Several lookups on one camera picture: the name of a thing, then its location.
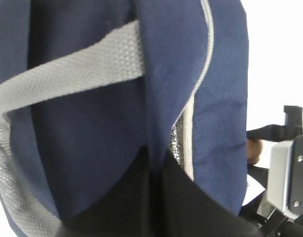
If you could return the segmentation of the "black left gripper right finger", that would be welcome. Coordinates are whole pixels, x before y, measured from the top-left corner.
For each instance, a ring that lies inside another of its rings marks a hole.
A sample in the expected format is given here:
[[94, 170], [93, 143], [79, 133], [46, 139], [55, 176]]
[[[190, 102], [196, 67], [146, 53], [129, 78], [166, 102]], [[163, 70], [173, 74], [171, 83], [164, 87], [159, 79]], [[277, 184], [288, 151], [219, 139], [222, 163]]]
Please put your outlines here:
[[154, 200], [157, 237], [260, 237], [260, 230], [204, 193], [167, 151]]

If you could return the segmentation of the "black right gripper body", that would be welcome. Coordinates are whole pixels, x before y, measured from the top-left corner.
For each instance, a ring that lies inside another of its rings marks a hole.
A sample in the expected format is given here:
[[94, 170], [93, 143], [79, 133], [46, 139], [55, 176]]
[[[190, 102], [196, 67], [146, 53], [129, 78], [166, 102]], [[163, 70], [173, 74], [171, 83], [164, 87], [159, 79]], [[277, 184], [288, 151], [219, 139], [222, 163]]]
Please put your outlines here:
[[[303, 108], [284, 106], [287, 126], [301, 126], [303, 136]], [[265, 237], [303, 237], [303, 215], [293, 220], [284, 216], [267, 201], [267, 189], [248, 175], [247, 194], [240, 215], [255, 224]]]

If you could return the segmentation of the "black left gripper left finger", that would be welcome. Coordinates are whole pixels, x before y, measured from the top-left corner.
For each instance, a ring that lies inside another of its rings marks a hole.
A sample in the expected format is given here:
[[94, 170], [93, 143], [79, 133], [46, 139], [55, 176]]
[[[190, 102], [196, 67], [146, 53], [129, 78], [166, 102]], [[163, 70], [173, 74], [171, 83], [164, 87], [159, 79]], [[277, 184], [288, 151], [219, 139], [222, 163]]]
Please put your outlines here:
[[58, 237], [151, 237], [150, 168], [147, 147], [95, 204], [62, 222]]

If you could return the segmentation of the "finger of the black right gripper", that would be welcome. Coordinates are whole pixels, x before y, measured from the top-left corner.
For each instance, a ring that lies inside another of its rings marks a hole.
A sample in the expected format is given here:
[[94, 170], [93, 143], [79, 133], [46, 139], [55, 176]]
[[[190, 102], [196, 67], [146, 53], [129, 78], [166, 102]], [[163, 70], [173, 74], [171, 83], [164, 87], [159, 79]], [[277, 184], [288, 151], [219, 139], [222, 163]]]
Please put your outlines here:
[[267, 189], [268, 169], [258, 166], [248, 166], [248, 174], [257, 180], [265, 189]]
[[246, 132], [246, 136], [250, 140], [266, 140], [271, 142], [294, 140], [300, 135], [302, 135], [301, 126], [287, 126], [277, 124], [270, 124]]

